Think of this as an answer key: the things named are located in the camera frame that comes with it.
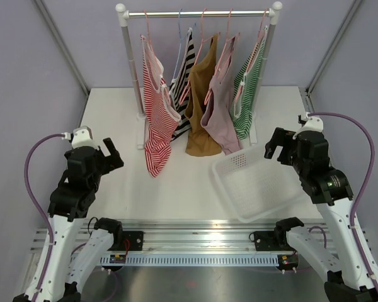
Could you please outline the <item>red striped tank top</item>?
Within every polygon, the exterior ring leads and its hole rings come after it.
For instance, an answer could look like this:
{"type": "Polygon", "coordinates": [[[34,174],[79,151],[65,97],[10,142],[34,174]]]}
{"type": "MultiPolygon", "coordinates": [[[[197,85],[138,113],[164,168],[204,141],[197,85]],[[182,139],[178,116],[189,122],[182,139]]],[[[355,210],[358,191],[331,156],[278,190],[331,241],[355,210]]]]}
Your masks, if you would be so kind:
{"type": "Polygon", "coordinates": [[[171,137],[181,116],[171,105],[169,88],[161,84],[148,38],[140,37],[143,63],[144,110],[148,120],[148,139],[145,142],[146,166],[152,177],[157,177],[171,155],[171,137]]]}

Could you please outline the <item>brown tank top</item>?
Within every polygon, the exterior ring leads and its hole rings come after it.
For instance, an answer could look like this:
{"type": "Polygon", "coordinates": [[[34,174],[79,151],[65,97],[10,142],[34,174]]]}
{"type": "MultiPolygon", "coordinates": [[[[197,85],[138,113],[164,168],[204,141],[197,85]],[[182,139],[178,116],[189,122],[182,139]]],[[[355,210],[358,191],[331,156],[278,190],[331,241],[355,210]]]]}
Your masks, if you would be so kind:
{"type": "Polygon", "coordinates": [[[200,62],[191,68],[189,73],[190,91],[185,117],[190,122],[191,128],[188,131],[185,152],[194,157],[213,156],[222,152],[220,145],[201,125],[201,119],[206,110],[205,97],[215,73],[218,39],[218,33],[210,38],[208,52],[200,62]]]}

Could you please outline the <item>black white striped tank top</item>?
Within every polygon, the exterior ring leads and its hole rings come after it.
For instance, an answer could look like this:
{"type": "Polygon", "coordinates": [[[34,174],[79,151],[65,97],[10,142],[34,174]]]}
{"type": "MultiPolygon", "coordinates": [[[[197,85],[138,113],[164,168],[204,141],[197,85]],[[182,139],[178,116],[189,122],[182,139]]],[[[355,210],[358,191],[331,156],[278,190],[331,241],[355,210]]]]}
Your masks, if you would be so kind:
{"type": "Polygon", "coordinates": [[[184,88],[188,84],[188,76],[190,70],[195,63],[195,47],[193,43],[193,28],[189,28],[186,33],[186,44],[184,47],[183,60],[181,62],[180,69],[177,76],[171,80],[169,86],[169,95],[171,97],[171,102],[174,110],[181,116],[181,121],[178,123],[176,130],[173,132],[171,140],[176,140],[184,132],[188,131],[191,126],[190,122],[185,116],[185,110],[189,102],[189,96],[180,104],[180,98],[183,95],[184,88]]]}

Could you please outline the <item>pink wire hanger brown top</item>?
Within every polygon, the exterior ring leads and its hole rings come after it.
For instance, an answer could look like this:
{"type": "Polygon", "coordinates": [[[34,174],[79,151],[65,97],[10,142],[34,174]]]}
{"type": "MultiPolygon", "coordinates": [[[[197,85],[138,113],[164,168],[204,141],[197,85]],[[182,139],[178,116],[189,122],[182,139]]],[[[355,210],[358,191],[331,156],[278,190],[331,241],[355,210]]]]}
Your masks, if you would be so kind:
{"type": "MultiPolygon", "coordinates": [[[[200,57],[200,54],[202,53],[202,49],[203,49],[203,46],[204,44],[209,41],[210,39],[212,39],[212,37],[210,38],[206,38],[205,37],[205,32],[204,32],[204,16],[205,16],[205,13],[208,11],[209,9],[208,8],[205,8],[203,11],[202,11],[202,15],[201,15],[201,20],[200,20],[200,34],[201,34],[201,41],[200,41],[200,45],[199,45],[199,48],[198,48],[198,52],[195,56],[195,60],[193,62],[193,65],[190,69],[190,72],[192,72],[194,66],[196,66],[198,60],[199,60],[199,57],[200,57]]],[[[184,90],[179,98],[179,105],[182,105],[184,100],[186,99],[186,96],[188,95],[190,91],[190,80],[188,80],[186,86],[184,87],[184,90]]]]}

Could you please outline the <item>blue wire hanger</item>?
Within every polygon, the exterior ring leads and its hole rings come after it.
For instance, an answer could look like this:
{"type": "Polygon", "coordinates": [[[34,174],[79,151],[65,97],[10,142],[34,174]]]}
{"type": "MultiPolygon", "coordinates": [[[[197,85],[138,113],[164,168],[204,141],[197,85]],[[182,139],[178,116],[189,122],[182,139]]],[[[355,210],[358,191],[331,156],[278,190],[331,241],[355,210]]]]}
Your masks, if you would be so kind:
{"type": "Polygon", "coordinates": [[[177,55],[177,59],[176,59],[176,63],[175,63],[175,68],[174,68],[174,72],[173,72],[173,79],[176,79],[177,78],[177,73],[178,73],[178,65],[180,63],[180,58],[181,58],[181,53],[182,53],[182,44],[185,40],[186,37],[189,36],[189,31],[186,32],[186,35],[183,36],[182,34],[182,30],[181,30],[181,23],[180,23],[180,18],[181,18],[181,14],[182,14],[183,10],[180,9],[179,12],[178,12],[178,36],[179,36],[179,48],[178,48],[178,55],[177,55]]]}

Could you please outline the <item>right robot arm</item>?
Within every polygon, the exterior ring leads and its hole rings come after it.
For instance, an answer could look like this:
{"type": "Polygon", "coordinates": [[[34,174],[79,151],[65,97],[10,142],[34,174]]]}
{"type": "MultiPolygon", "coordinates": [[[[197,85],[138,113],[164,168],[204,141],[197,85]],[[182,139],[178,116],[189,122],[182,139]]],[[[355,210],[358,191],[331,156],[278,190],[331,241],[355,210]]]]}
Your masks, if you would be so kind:
{"type": "Polygon", "coordinates": [[[318,243],[296,217],[277,222],[274,244],[280,249],[291,247],[307,260],[323,280],[329,301],[378,301],[377,262],[352,211],[348,179],[330,164],[328,141],[318,131],[295,133],[276,128],[265,145],[264,157],[271,159],[277,147],[282,148],[278,162],[294,168],[301,187],[324,219],[337,256],[318,243]]]}

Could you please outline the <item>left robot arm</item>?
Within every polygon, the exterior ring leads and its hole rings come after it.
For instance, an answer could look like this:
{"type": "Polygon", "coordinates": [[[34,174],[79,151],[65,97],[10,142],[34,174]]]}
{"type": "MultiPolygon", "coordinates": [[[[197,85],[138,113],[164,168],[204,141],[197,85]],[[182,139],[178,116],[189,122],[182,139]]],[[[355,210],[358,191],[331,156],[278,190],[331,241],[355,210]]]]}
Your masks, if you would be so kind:
{"type": "Polygon", "coordinates": [[[124,165],[111,138],[103,139],[109,155],[90,137],[77,146],[70,138],[65,153],[67,168],[50,195],[47,211],[40,214],[47,226],[47,237],[35,275],[26,291],[14,301],[80,301],[83,287],[101,256],[123,244],[123,228],[118,220],[99,219],[80,253],[72,257],[74,244],[89,207],[95,200],[101,177],[124,165]]]}

